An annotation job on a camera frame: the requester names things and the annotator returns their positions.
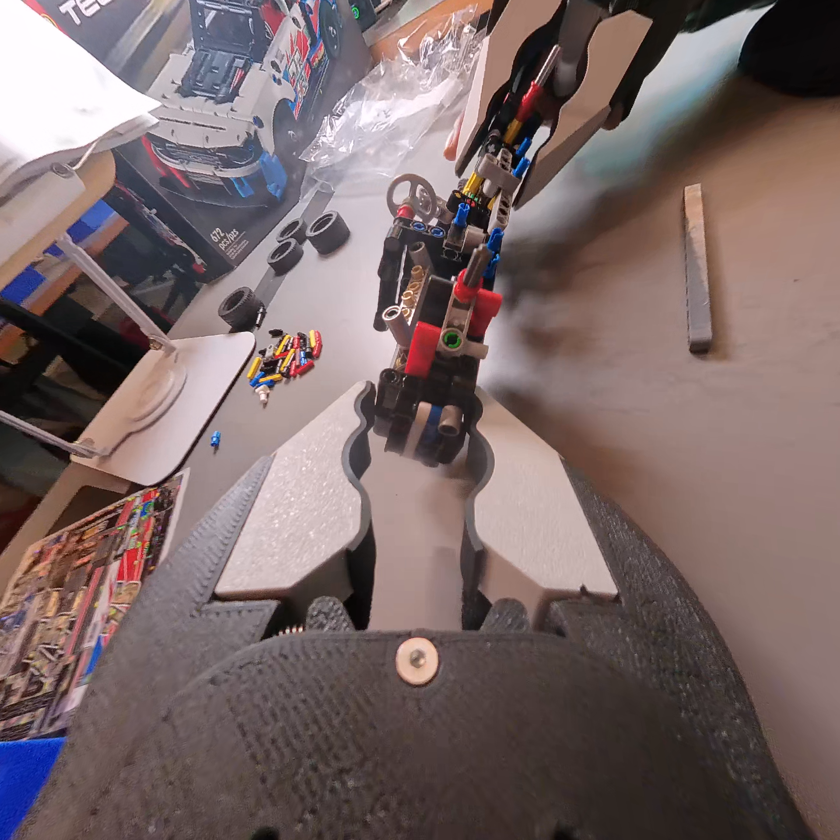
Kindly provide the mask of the black round object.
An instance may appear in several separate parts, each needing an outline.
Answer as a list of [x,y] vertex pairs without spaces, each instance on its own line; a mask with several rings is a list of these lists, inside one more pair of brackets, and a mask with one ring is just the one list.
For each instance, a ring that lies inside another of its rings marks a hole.
[[745,38],[738,69],[794,97],[838,96],[839,2],[775,2]]

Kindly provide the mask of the lego instruction booklet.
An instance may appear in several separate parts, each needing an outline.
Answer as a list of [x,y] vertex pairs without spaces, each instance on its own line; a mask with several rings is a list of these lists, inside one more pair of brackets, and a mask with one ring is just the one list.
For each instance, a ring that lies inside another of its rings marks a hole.
[[23,2],[2,2],[2,200],[96,145],[130,142],[159,102],[132,89]]
[[189,468],[33,543],[1,611],[1,740],[63,737],[104,649],[165,559]]

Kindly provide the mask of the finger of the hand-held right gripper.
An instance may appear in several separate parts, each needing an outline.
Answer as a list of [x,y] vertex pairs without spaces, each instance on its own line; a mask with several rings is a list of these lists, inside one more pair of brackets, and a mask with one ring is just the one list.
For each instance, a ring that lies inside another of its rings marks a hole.
[[536,197],[604,125],[653,22],[635,10],[608,16],[594,2],[566,2],[557,39],[560,57],[548,84],[562,104],[549,138],[534,153],[515,207]]
[[476,62],[455,157],[463,176],[510,92],[518,95],[558,38],[564,2],[494,2]]

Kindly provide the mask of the lego set box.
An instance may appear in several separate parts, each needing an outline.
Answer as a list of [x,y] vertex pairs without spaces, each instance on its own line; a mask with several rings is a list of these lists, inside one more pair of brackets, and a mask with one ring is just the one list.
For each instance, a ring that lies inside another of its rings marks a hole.
[[27,5],[159,103],[156,124],[112,153],[105,202],[159,231],[201,283],[239,265],[298,203],[303,152],[372,64],[351,2]]

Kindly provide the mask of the black Lego tyres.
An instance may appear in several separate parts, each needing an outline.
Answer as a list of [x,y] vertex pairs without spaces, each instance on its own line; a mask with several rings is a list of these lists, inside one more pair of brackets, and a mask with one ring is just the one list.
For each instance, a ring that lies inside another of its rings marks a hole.
[[[313,191],[311,192],[311,194],[310,194],[308,200],[306,201],[305,205],[296,207],[296,210],[298,211],[298,214],[293,214],[290,218],[284,219],[283,224],[281,226],[283,226],[287,222],[291,221],[292,219],[295,219],[295,218],[298,218],[298,217],[302,217],[309,226],[310,223],[315,218],[317,218],[318,216],[320,216],[321,214],[323,214],[327,211],[327,209],[329,208],[330,202],[332,200],[332,197],[333,197],[333,189],[329,185],[326,185],[324,183],[317,184],[315,186],[315,188],[313,189]],[[277,231],[276,231],[276,234],[275,234],[275,241],[272,244],[270,252],[277,245],[277,240],[276,240]],[[307,252],[307,248],[308,248],[307,242],[308,242],[308,240],[306,241],[305,244],[302,245],[303,246],[303,257],[305,256],[305,254]],[[268,306],[270,305],[274,296],[277,294],[282,282],[287,278],[287,276],[293,270],[291,270],[289,273],[287,273],[284,276],[275,276],[274,273],[271,271],[271,269],[267,266],[266,273],[264,274],[264,276],[262,277],[262,279],[259,281],[259,283],[257,284],[257,286],[255,288],[255,294],[257,295],[258,299],[260,299],[262,301],[263,305],[266,308],[268,308]]]

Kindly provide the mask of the pile of small lego pins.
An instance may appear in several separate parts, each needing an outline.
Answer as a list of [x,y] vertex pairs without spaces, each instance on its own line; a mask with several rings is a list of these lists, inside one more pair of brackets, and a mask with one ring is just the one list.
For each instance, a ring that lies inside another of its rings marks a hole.
[[268,344],[257,349],[245,368],[248,386],[254,391],[271,390],[280,382],[308,373],[322,353],[322,334],[317,329],[297,332],[271,329],[268,335]]

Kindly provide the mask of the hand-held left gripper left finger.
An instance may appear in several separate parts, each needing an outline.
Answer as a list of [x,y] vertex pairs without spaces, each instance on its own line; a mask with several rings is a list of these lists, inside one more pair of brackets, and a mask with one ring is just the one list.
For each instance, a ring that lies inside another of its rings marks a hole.
[[361,478],[375,387],[358,381],[273,454],[215,585],[220,600],[371,604],[375,538]]

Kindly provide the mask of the blue plastic bin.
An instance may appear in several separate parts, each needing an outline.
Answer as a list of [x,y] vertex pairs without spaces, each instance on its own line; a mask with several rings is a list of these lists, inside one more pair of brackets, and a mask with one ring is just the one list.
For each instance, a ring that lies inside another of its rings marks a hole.
[[35,802],[65,738],[1,742],[1,838],[11,838]]

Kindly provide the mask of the long grey lego beam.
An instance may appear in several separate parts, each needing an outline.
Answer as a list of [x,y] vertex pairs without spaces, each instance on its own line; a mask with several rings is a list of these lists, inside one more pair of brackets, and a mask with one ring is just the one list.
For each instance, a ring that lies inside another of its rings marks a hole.
[[701,184],[684,189],[684,247],[686,273],[686,324],[689,352],[711,351],[713,328],[707,257],[705,216]]

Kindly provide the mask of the clear plastic bag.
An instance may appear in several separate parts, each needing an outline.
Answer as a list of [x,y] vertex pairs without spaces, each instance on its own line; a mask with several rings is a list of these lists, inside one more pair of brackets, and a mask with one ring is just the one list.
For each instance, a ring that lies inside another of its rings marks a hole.
[[404,171],[427,133],[466,103],[484,37],[478,3],[460,2],[397,42],[332,107],[302,152],[302,193],[348,192]]

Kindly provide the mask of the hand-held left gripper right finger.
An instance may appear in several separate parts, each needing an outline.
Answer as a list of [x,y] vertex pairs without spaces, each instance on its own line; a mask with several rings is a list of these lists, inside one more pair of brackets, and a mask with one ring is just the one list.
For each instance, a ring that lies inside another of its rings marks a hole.
[[483,389],[476,390],[461,543],[463,614],[501,599],[527,614],[552,602],[612,602],[618,589],[560,454]]

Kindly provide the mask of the lego car chassis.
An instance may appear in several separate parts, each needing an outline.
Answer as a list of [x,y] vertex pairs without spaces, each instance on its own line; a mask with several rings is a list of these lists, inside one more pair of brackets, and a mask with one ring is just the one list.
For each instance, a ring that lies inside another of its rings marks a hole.
[[520,69],[479,132],[472,173],[447,198],[414,173],[388,187],[393,221],[374,316],[374,329],[388,329],[395,342],[374,409],[374,431],[388,452],[436,467],[465,442],[487,330],[501,308],[494,285],[502,239],[561,55],[555,45]]

